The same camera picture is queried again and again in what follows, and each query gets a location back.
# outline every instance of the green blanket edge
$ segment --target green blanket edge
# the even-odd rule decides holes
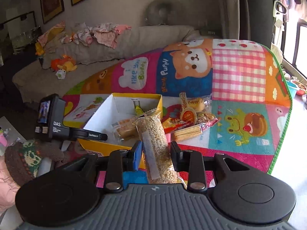
[[[272,56],[273,56],[275,62],[277,63],[277,66],[278,66],[278,68],[279,68],[279,71],[282,73],[282,68],[281,68],[280,64],[278,63],[276,56],[275,56],[275,55],[272,53],[272,51],[271,51],[270,49],[268,49],[266,46],[264,46],[264,45],[262,45],[262,46],[263,46],[264,48],[266,48],[266,49],[272,54]],[[283,130],[283,132],[282,132],[282,135],[281,135],[279,144],[278,144],[278,146],[277,146],[277,149],[276,149],[274,158],[273,158],[273,160],[272,160],[272,162],[271,162],[271,165],[270,165],[270,167],[269,167],[269,170],[268,170],[268,172],[267,172],[268,174],[272,174],[272,171],[273,171],[274,166],[275,166],[275,164],[276,164],[276,160],[277,160],[277,158],[278,158],[278,155],[279,155],[279,152],[280,152],[282,143],[284,142],[284,139],[285,139],[285,135],[286,135],[286,132],[287,132],[287,129],[288,129],[289,120],[290,120],[290,116],[291,116],[291,112],[292,112],[293,99],[292,99],[292,97],[291,97],[291,95],[290,95],[290,90],[289,90],[289,87],[288,87],[288,84],[287,84],[287,82],[286,82],[286,79],[285,79],[285,76],[284,76],[284,75],[282,75],[282,80],[284,81],[284,83],[285,83],[285,85],[286,85],[287,92],[288,92],[289,97],[290,97],[290,100],[291,100],[291,106],[290,106],[290,109],[289,109],[288,118],[287,118],[287,121],[286,121],[286,124],[285,124],[285,128],[284,128],[284,130]]]

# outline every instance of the beige couch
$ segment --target beige couch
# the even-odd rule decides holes
[[[118,37],[116,49],[97,42],[84,47],[74,43],[59,45],[45,55],[41,66],[35,61],[16,73],[13,82],[19,89],[23,102],[39,102],[43,97],[57,93],[61,97],[73,86],[94,73],[138,54],[165,47],[169,44],[189,40],[199,36],[198,31],[190,26],[147,26],[125,31]],[[51,59],[67,54],[76,59],[78,68],[67,73],[64,80],[59,80],[50,70]]]

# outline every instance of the pink jacket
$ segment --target pink jacket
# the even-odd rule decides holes
[[[15,204],[15,195],[20,186],[14,182],[7,165],[4,155],[0,157],[0,215]]]

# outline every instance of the colorful blanket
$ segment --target colorful blanket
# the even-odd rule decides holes
[[[204,39],[172,44],[122,61],[94,74],[65,96],[64,123],[82,127],[112,92],[163,96],[165,117],[178,117],[180,92],[212,96],[219,122],[182,149],[213,156],[223,152],[271,172],[292,109],[275,56],[251,41]],[[187,174],[181,174],[187,180]],[[212,174],[207,174],[212,181]]]

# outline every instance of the open cardboard box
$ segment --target open cardboard box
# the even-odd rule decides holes
[[[140,102],[144,112],[158,108],[162,111],[162,95],[159,94],[111,94],[90,118],[84,129],[105,133],[108,140],[105,142],[79,139],[86,150],[99,152],[104,156],[110,155],[114,150],[131,149],[137,139],[119,141],[116,139],[112,124],[136,116],[134,101]],[[140,168],[145,169],[143,157]]]

